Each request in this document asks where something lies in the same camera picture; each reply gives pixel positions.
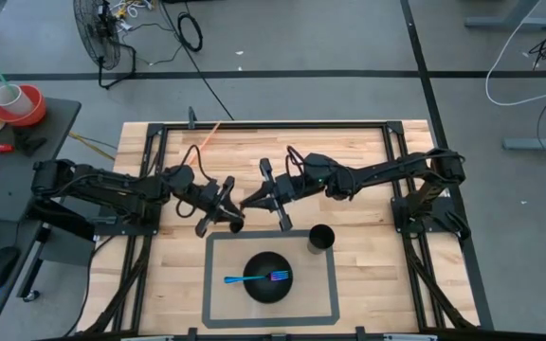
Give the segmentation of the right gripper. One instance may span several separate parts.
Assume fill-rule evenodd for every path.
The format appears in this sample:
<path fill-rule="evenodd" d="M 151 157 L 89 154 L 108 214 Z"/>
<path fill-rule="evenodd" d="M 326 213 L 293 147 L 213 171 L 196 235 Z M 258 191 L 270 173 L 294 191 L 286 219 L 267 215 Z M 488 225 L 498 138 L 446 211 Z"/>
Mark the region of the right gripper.
<path fill-rule="evenodd" d="M 291 176 L 285 173 L 275 177 L 268 158 L 262 158 L 259 167 L 264 181 L 259 189 L 240 202 L 240 207 L 241 209 L 258 208 L 275 212 L 279 217 L 281 231 L 289 231 L 293 224 L 283 205 L 290 203 L 297 197 Z"/>

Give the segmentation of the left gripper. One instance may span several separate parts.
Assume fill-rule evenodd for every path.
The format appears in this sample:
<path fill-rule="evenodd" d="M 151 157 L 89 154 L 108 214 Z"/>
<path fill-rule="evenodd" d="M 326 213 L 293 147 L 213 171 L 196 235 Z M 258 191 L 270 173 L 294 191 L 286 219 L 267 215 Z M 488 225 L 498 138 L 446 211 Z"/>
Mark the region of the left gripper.
<path fill-rule="evenodd" d="M 205 212 L 194 229 L 199 238 L 206 235 L 209 224 L 228 224 L 232 233 L 239 233 L 244 228 L 245 215 L 230 199 L 233 188 L 232 176 L 228 176 L 221 187 L 214 180 L 199 187 L 196 202 L 192 204 Z"/>

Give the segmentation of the iridescent fork with blue handle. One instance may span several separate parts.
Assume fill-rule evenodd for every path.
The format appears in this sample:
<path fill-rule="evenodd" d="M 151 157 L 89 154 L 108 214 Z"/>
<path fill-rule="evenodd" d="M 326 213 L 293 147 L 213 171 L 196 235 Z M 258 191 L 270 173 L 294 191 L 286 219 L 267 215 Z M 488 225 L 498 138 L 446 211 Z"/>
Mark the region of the iridescent fork with blue handle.
<path fill-rule="evenodd" d="M 236 282 L 245 282 L 245 281 L 261 280 L 261 279 L 267 279 L 269 281 L 287 280 L 287 279 L 290 279 L 290 272 L 289 271 L 273 271 L 268 273 L 267 275 L 261 275 L 261 276 L 224 277 L 224 283 L 230 284 L 230 283 L 236 283 Z"/>

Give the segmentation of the black cup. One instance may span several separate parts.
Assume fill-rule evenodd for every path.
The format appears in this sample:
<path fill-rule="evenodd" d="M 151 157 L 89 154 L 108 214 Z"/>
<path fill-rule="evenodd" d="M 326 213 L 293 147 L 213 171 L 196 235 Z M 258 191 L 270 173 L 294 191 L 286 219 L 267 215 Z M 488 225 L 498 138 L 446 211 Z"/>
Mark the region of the black cup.
<path fill-rule="evenodd" d="M 309 230 L 307 249 L 316 255 L 326 252 L 336 241 L 334 230 L 327 224 L 317 224 Z"/>

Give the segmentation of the orange strip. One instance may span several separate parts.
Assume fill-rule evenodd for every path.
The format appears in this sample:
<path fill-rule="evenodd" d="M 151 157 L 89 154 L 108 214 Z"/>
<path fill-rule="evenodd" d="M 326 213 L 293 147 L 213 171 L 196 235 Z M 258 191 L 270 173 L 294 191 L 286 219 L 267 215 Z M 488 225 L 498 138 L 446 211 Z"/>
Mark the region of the orange strip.
<path fill-rule="evenodd" d="M 202 141 L 202 143 L 198 146 L 197 151 L 195 154 L 193 154 L 188 161 L 188 164 L 191 165 L 193 161 L 197 158 L 197 153 L 202 152 L 202 150 L 208 145 L 209 141 L 212 139 L 212 137 L 215 135 L 217 130 L 219 129 L 222 121 L 216 122 L 216 124 L 213 126 L 213 128 L 209 131 L 209 134 L 206 136 L 206 138 Z"/>

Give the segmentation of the large black bowl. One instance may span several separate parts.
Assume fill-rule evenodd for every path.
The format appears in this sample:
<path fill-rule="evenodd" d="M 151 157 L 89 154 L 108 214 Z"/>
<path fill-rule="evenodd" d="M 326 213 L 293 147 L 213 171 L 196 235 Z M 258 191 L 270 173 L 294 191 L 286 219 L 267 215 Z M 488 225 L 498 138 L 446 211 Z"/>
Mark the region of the large black bowl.
<path fill-rule="evenodd" d="M 288 278 L 272 281 L 267 276 L 271 272 L 286 271 Z M 278 253 L 266 251 L 253 256 L 246 264 L 244 277 L 264 276 L 244 282 L 247 293 L 256 301 L 264 304 L 276 303 L 285 298 L 293 285 L 293 273 L 290 263 Z"/>

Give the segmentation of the beige mat with dark border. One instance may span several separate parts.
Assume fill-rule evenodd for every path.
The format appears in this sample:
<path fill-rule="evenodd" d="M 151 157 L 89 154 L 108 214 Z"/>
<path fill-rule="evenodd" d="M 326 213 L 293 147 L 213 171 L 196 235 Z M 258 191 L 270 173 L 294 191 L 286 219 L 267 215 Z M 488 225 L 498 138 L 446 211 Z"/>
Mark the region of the beige mat with dark border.
<path fill-rule="evenodd" d="M 212 233 L 206 240 L 202 322 L 209 329 L 326 326 L 340 318 L 334 252 L 307 249 L 307 230 Z M 243 282 L 247 262 L 271 251 L 286 258 L 293 273 L 288 295 L 276 303 L 254 300 Z"/>

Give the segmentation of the small black clamp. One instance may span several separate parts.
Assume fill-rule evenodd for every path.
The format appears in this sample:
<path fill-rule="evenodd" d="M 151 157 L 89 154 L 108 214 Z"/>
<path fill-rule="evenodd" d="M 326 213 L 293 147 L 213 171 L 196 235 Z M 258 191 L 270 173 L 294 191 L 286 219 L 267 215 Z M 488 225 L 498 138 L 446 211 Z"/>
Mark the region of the small black clamp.
<path fill-rule="evenodd" d="M 13 139 L 15 150 L 26 157 L 34 155 L 47 142 L 45 137 L 33 137 L 32 132 L 23 129 L 14 129 Z"/>

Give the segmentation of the dark grey side desk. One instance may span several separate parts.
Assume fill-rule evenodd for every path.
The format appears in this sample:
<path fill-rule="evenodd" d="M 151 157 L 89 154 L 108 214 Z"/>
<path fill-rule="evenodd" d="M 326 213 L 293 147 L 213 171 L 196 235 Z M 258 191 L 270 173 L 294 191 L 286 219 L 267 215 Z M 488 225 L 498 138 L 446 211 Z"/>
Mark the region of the dark grey side desk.
<path fill-rule="evenodd" d="M 58 156 L 82 105 L 75 100 L 46 97 L 45 108 L 44 120 L 31 132 L 33 137 L 44 137 L 45 145 L 31 157 L 19 152 L 0 156 L 0 249 L 13 246 L 18 250 L 18 260 L 0 287 L 0 314 L 41 228 L 39 222 L 25 218 L 33 164 Z"/>

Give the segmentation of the black floor fan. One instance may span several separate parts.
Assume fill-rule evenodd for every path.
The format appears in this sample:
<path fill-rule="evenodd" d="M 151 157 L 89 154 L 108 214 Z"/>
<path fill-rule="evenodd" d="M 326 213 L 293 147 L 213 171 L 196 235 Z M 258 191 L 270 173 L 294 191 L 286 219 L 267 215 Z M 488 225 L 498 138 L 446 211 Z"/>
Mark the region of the black floor fan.
<path fill-rule="evenodd" d="M 73 0 L 74 17 L 82 44 L 93 63 L 98 67 L 98 84 L 109 90 L 121 81 L 133 78 L 137 71 L 137 52 L 123 44 L 118 36 L 119 18 L 111 11 L 108 0 Z M 120 51 L 127 49 L 132 57 L 131 71 L 113 81 L 103 83 L 103 71 L 113 70 L 120 61 Z"/>

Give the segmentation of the white paper cup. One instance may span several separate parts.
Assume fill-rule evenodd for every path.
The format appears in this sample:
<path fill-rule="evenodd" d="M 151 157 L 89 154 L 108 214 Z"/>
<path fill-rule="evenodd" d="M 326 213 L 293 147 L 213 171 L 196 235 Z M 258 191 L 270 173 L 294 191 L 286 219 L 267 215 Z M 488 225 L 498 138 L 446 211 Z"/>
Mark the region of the white paper cup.
<path fill-rule="evenodd" d="M 20 86 L 9 84 L 0 87 L 0 107 L 20 117 L 29 114 L 34 109 L 34 104 Z"/>

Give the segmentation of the black table rig frame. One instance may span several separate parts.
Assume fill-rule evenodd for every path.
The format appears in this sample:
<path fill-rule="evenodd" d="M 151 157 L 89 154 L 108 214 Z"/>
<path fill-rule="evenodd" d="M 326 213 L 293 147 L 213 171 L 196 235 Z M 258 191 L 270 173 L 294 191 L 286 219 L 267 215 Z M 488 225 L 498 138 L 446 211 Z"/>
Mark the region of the black table rig frame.
<path fill-rule="evenodd" d="M 129 122 L 121 131 L 114 169 L 137 175 L 151 161 L 177 164 L 188 147 L 199 146 L 215 124 L 202 122 L 194 130 L 182 122 Z M 284 170 L 291 146 L 301 154 L 321 153 L 355 168 L 377 164 L 432 147 L 424 120 L 404 121 L 236 121 L 222 123 L 193 163 L 195 179 L 235 178 L 232 193 L 240 201 L 262 180 L 259 161 L 268 158 L 274 172 Z M 124 321 L 139 335 L 164 341 L 255 339 L 384 339 L 393 333 L 416 332 L 422 325 L 447 326 L 448 318 L 433 306 L 424 283 L 409 268 L 408 245 L 424 248 L 424 262 L 449 300 L 470 323 L 485 325 L 481 305 L 473 295 L 475 282 L 466 268 L 467 255 L 445 231 L 403 239 L 395 230 L 391 200 L 417 188 L 416 181 L 366 188 L 352 201 L 339 202 L 323 194 L 287 206 L 293 230 L 327 224 L 335 232 L 334 252 L 340 318 L 334 325 L 209 329 L 202 322 L 207 237 L 230 233 L 214 225 L 206 237 L 194 228 L 200 213 L 170 202 L 162 209 L 160 228 L 150 240 L 147 273 L 132 289 Z M 246 212 L 242 232 L 279 231 L 278 217 L 260 209 Z"/>

